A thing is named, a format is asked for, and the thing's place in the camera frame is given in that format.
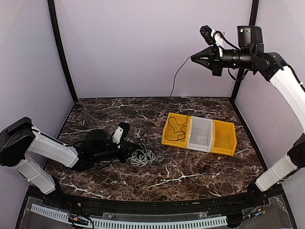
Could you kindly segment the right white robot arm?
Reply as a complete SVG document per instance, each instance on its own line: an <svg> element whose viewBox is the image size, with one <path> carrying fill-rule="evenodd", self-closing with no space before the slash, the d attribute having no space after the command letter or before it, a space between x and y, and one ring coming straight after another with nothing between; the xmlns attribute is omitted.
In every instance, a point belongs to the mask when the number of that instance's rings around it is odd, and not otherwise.
<svg viewBox="0 0 305 229"><path fill-rule="evenodd" d="M265 52L262 29L259 26L238 26L238 46L225 49L224 35L205 25L200 34L208 48L191 56L195 62L221 76L224 68L259 72L267 82L282 95L294 112L301 127L305 126L305 88L297 78L294 69L276 52ZM294 174L305 166L305 136L267 171L258 176L247 187L243 203L253 207L273 185Z"/></svg>

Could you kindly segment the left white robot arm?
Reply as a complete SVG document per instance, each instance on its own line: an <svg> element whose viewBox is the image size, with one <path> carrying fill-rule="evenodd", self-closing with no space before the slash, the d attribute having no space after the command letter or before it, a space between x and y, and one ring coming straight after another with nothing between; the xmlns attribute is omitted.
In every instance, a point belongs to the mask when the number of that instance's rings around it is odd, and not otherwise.
<svg viewBox="0 0 305 229"><path fill-rule="evenodd" d="M17 170L35 185L57 208L67 204L58 181L47 174L30 156L35 153L56 161L74 171L83 172L101 161L118 159L124 163L140 144L126 141L130 125L121 122L114 133L103 129L89 131L84 140L65 144L37 129L30 118L23 117L0 133L0 164Z"/></svg>

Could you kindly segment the left yellow plastic bin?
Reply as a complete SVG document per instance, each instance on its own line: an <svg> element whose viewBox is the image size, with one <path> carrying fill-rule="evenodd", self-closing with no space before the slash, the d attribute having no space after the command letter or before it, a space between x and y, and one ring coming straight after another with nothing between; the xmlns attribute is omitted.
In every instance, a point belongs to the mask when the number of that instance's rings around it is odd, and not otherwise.
<svg viewBox="0 0 305 229"><path fill-rule="evenodd" d="M162 144L186 148L191 123L190 115L169 113L163 128Z"/></svg>

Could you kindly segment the yellow plastic bin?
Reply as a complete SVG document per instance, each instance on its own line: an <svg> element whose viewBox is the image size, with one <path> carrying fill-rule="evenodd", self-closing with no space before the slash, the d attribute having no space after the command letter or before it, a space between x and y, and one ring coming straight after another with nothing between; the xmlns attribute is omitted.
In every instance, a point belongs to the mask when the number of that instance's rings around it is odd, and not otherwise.
<svg viewBox="0 0 305 229"><path fill-rule="evenodd" d="M234 123L213 120L211 153L234 156L237 146Z"/></svg>
<svg viewBox="0 0 305 229"><path fill-rule="evenodd" d="M191 123L190 115L169 113L163 128L162 144L186 148Z"/></svg>

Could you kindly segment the white plastic bin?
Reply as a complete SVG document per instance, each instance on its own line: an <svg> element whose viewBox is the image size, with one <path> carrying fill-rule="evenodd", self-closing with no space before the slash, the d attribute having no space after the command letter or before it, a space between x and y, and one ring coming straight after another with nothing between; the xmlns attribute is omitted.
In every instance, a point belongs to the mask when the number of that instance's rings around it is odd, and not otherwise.
<svg viewBox="0 0 305 229"><path fill-rule="evenodd" d="M186 149L210 153L213 138L213 119L191 116Z"/></svg>

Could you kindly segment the right yellow plastic bin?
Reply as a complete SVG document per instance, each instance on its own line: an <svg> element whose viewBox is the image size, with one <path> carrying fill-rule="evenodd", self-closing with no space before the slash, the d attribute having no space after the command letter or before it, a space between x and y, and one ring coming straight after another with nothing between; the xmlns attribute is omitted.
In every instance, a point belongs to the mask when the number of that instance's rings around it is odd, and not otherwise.
<svg viewBox="0 0 305 229"><path fill-rule="evenodd" d="M211 153L234 156L237 146L234 123L213 120Z"/></svg>

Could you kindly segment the black front rail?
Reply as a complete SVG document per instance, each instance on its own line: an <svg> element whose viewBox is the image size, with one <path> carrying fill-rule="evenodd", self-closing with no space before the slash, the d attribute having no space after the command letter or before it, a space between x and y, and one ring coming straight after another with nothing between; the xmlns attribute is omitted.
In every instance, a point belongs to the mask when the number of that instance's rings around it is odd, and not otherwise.
<svg viewBox="0 0 305 229"><path fill-rule="evenodd" d="M269 204L267 198L281 194L280 185L271 188L268 196L260 198L249 205L247 194L241 193L225 197L204 198L185 201L119 201L99 198L88 198L63 194L62 199L66 204L63 208L85 215L102 215L109 213L122 214L183 214L207 211L208 213L241 214L243 209L254 208Z"/></svg>

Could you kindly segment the left black frame post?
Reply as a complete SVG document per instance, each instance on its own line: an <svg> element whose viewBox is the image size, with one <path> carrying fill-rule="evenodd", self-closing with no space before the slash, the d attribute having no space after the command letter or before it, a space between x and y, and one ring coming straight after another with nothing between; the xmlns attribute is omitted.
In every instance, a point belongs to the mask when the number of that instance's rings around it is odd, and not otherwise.
<svg viewBox="0 0 305 229"><path fill-rule="evenodd" d="M56 13L56 7L55 7L55 1L54 0L47 0L48 3L48 9L49 9L49 15L50 15L50 20L51 20L51 26L53 30L53 36L55 39L55 44L58 52L58 56L60 59L61 67L64 73L65 81L68 86L71 98L74 103L78 101L78 96L72 81L72 77L70 74L70 70L68 67L67 59L65 56L65 51L63 48L63 43L61 40L61 34L60 34L60 28L58 24L58 19L57 19L57 13Z"/></svg>

